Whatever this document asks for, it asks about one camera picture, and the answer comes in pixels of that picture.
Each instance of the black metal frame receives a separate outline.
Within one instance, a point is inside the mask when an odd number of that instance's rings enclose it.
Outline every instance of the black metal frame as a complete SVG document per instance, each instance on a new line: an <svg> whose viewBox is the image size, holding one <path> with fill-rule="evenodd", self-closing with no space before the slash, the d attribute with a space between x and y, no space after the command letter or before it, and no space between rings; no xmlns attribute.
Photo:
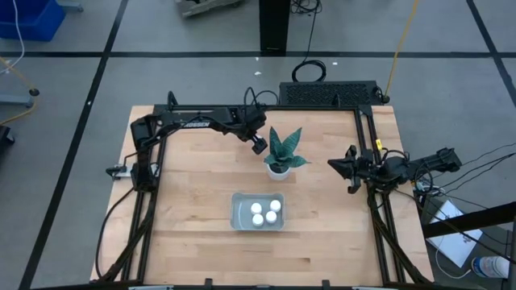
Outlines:
<svg viewBox="0 0 516 290"><path fill-rule="evenodd" d="M176 105L174 106L174 110L199 110L199 109L205 109L206 107L227 107L225 105L212 105L212 106L206 106L206 105ZM154 106L154 112L153 113L159 113L167 109L167 105L155 105ZM375 162L379 162L380 152L378 151L377 147L374 145L376 144L377 140L377 132L376 127L374 123L374 118L372 115L372 108L371 106L344 106L344 107L335 107L335 106L270 106L268 107L268 110L338 110L338 111L350 111L354 114L355 121L356 121L356 132L357 137L359 140L360 150L365 151L367 149L367 143L366 143L366 137L364 134L364 124L362 122L362 116L365 116L367 123L368 123L368 131L369 131L369 138L371 139L372 149L373 149L373 155ZM162 168L163 162L164 162L164 151L166 148L166 140L164 140L162 143L160 143L158 156L157 156L157 165L159 168ZM152 218L154 215L154 209L155 206L152 206L152 203L156 205L157 200L157 194L159 190L156 190L152 193L138 193L136 202L135 202L135 211L133 213L132 222L131 222L131 230L129 234L129 239L135 236L136 229L138 228L139 221L142 215L144 200L145 200L145 194L150 194L150 200L149 200L149 206L148 210L152 210ZM370 190L368 187L368 198L371 197L371 207L376 208L376 198L374 198L375 193ZM388 195L381 195L382 196L382 208L384 209L385 214L385 224L388 229L388 232L392 235L393 241L397 243L396 238L396 228L394 225L393 220L393 212L391 208L391 204L389 201ZM460 228L460 230L470 230L472 228L480 228L482 226L486 226L486 221L482 221L482 219L478 219L479 214L482 214L482 216L489 216L489 220L487 223L489 225L499 224L503 222L508 222L507 218L512 214L512 217L514 217L514 211L516 210L516 202L508 205L503 205L499 208L503 208L503 212L497 215L492 215L492 211L490 209L476 212L476 213L469 213L461 217L456 217L453 219L448 219L447 222L451 222L457 227ZM373 210L371 212L371 218L374 220L378 217L379 213L375 212ZM431 233L432 236L441 235L441 234L449 234L449 227L444 226L442 222L437 222L432 224L431 227ZM393 282L390 280L389 276L389 267L387 265L387 259L385 254L385 246L384 246L384 238L380 231L374 226L374 236L375 236L375 243L377 248L377 257L378 257L378 263L379 268L381 272L381 278L382 278L382 284L383 286L380 288L396 288L396 289L452 289L447 288L443 286L433 285L433 284L408 284L405 280L404 270L403 266L400 263L398 257L396 255L393 255L393 261L394 261L394 269L396 271L396 277L397 281ZM150 239L152 235L152 222L150 226L147 228L144 236L143 236L143 242L142 242L142 248L141 248L141 255L139 257L139 263L138 263L138 270L136 274L135 280L129 280L130 272L131 272L131 266L132 266L132 257L124 264L122 269L122 275L121 280L116 282L97 282L94 284L81 284L81 285L70 285L70 286L62 286L62 287L54 287L54 288L45 288L46 290L51 289L127 289L128 287L135 287L135 286L145 286L144 284L144 278L145 278L145 271L147 266L147 259L148 259L148 252L150 247ZM216 289L216 290L248 290L248 289L259 289L259 288L268 288L268 289L276 289L276 290L294 290L294 289L303 289L303 290L330 290L330 289L352 289L353 287L340 287L340 286L330 286L330 281L323 280L322 286L214 286L213 281L210 278L206 278L206 282L204 285L173 285L174 289Z"/></svg>

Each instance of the white pot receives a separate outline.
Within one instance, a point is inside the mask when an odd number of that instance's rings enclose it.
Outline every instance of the white pot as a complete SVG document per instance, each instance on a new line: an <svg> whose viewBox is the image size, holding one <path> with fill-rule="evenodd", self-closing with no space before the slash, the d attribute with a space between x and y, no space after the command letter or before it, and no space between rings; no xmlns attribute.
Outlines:
<svg viewBox="0 0 516 290"><path fill-rule="evenodd" d="M272 180L281 181L281 180L285 180L287 177L289 177L290 168L287 169L287 171L285 171L283 173L275 173L268 164L266 164L265 166L267 166L268 176Z"/></svg>

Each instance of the gray floor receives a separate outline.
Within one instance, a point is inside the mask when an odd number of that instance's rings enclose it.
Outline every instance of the gray floor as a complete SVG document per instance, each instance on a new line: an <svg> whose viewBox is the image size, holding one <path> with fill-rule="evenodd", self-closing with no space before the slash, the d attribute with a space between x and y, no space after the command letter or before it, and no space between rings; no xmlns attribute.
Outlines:
<svg viewBox="0 0 516 290"><path fill-rule="evenodd" d="M85 11L68 13L52 42L27 42L27 50L101 52L120 1L81 2ZM475 3L498 50L516 52L516 39L511 33L516 24L511 11L516 3ZM312 48L392 52L411 4L403 0L325 0ZM311 16L291 16L290 51L306 49L310 25ZM182 19L170 0L130 0L113 51L258 51L258 26L255 0L192 19ZM17 41L0 39L0 52L18 50ZM421 1L404 51L488 50L465 1L425 0ZM290 81L292 68L301 60L110 58L32 287L88 281L111 187L104 170L119 158L132 106L163 103L170 89L181 104L241 103L249 85L277 91L281 81ZM327 64L327 81L376 80L382 87L392 64L389 58L320 60ZM503 61L509 73L516 76L516 60ZM18 287L98 62L97 58L33 57L19 64L42 93L37 111L11 124L17 143L0 163L0 229L9 230L0 238L1 288ZM317 76L316 68L304 68L299 78L313 80ZM11 74L0 75L0 90L26 93ZM400 59L390 95L403 146L414 158L441 147L455 147L465 161L516 142L516 108L491 59ZM20 110L2 106L0 119ZM508 148L484 160L512 151ZM487 207L514 201L514 172L516 161L508 159L455 191L455 195ZM453 177L443 176L438 184ZM460 201L456 204L466 212L478 210Z"/></svg>

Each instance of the potted plant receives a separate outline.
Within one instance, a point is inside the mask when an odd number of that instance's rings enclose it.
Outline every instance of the potted plant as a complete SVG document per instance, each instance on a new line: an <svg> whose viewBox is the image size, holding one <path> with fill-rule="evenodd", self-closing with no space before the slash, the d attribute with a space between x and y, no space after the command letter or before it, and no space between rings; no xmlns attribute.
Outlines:
<svg viewBox="0 0 516 290"><path fill-rule="evenodd" d="M270 154L265 157L268 175L273 180L284 180L290 174L291 168L298 168L308 163L301 156L294 156L293 152L298 146L301 138L301 128L293 132L283 142L277 135L276 130L271 127L269 132Z"/></svg>

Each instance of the wooden table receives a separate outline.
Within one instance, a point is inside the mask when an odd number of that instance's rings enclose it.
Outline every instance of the wooden table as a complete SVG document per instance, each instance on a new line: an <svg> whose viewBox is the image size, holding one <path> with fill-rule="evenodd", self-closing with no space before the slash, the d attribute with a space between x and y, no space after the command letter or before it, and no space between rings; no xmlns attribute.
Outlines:
<svg viewBox="0 0 516 290"><path fill-rule="evenodd" d="M129 122L152 112L135 106ZM393 108L373 107L378 138L389 149L402 149ZM366 136L367 126L364 118ZM381 285L371 215L365 186L348 194L343 180L328 164L347 148L358 147L352 112L269 111L259 134L274 126L280 138L303 127L297 153L311 164L295 168L284 181L269 179L263 159L250 143L210 129L179 130L168 139L161 172L158 206L149 250L146 284ZM120 160L134 146L127 130ZM115 181L111 207L129 188ZM410 186L401 186L410 192ZM287 213L282 232L238 232L230 227L231 195L283 193ZM107 222L101 250L102 272L127 242L134 210L133 193ZM397 236L410 260L433 280L414 201L391 194ZM395 280L386 246L389 274ZM139 250L133 256L137 265ZM136 266L131 277L135 277Z"/></svg>

